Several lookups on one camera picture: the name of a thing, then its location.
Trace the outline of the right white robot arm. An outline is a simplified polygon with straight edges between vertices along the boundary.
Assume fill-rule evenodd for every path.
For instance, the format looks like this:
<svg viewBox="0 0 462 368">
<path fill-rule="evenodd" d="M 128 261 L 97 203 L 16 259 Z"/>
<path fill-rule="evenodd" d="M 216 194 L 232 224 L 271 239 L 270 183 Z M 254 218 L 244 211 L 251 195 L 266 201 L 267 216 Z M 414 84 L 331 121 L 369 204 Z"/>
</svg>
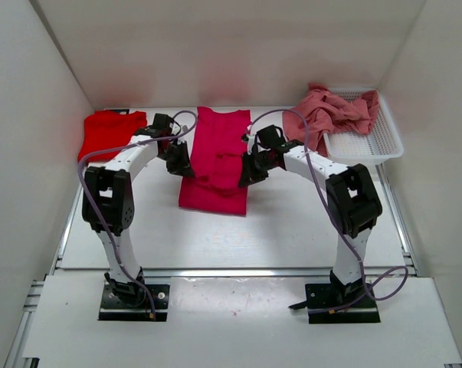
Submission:
<svg viewBox="0 0 462 368">
<path fill-rule="evenodd" d="M 365 281 L 363 261 L 369 236 L 382 214 L 382 204 L 369 170 L 362 164 L 335 163 L 308 149 L 298 140 L 285 140 L 278 126 L 267 126 L 255 134 L 247 131 L 238 185 L 248 187 L 264 181 L 269 171 L 281 168 L 311 181 L 337 231 L 336 260 L 330 273 L 329 296 L 345 307 L 359 294 L 373 298 Z"/>
</svg>

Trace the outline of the magenta t shirt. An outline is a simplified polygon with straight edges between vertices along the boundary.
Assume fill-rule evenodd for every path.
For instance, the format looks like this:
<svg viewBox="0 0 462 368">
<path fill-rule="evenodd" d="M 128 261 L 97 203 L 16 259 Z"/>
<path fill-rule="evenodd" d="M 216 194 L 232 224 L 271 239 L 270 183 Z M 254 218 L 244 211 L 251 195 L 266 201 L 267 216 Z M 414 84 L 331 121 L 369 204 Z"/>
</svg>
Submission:
<svg viewBox="0 0 462 368">
<path fill-rule="evenodd" d="M 247 144 L 241 137 L 251 124 L 249 110 L 218 113 L 197 109 L 198 122 L 190 162 L 194 178 L 182 180 L 179 207 L 219 215 L 245 216 L 247 189 L 238 186 L 241 156 Z"/>
</svg>

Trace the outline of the light pink t shirt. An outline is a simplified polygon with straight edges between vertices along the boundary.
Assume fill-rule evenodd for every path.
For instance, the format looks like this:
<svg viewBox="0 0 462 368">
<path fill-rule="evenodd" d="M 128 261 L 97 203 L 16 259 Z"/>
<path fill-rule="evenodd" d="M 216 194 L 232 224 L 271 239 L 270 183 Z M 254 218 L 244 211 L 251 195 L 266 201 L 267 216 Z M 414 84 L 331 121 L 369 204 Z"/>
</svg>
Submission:
<svg viewBox="0 0 462 368">
<path fill-rule="evenodd" d="M 308 142 L 310 150 L 327 155 L 325 134 L 355 132 L 369 135 L 378 119 L 380 107 L 376 90 L 369 90 L 347 101 L 318 83 L 308 84 L 307 95 L 283 113 L 283 131 L 288 140 Z"/>
</svg>

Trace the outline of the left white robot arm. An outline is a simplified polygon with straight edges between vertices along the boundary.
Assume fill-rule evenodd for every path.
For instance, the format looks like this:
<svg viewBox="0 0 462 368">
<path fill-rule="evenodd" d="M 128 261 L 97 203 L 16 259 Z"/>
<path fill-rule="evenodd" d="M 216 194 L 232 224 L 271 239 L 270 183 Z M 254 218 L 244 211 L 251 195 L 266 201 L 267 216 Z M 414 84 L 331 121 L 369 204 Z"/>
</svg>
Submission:
<svg viewBox="0 0 462 368">
<path fill-rule="evenodd" d="M 83 220 L 103 244 L 107 283 L 130 307 L 154 305 L 129 233 L 135 216 L 133 180 L 153 159 L 165 161 L 171 175 L 193 177 L 185 140 L 192 130 L 174 116 L 157 113 L 152 124 L 137 129 L 128 143 L 88 153 L 78 164 Z"/>
</svg>

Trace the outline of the red t shirt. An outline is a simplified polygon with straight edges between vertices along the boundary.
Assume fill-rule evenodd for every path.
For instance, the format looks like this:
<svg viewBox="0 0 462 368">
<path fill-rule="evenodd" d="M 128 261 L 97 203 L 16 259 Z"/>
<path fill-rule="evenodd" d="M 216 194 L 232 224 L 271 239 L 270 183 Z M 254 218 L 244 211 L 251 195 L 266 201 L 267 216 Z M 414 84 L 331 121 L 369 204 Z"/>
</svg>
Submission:
<svg viewBox="0 0 462 368">
<path fill-rule="evenodd" d="M 98 150 L 125 146 L 133 134 L 147 125 L 146 113 L 117 113 L 112 110 L 99 110 L 84 120 L 84 141 L 77 161 Z"/>
</svg>

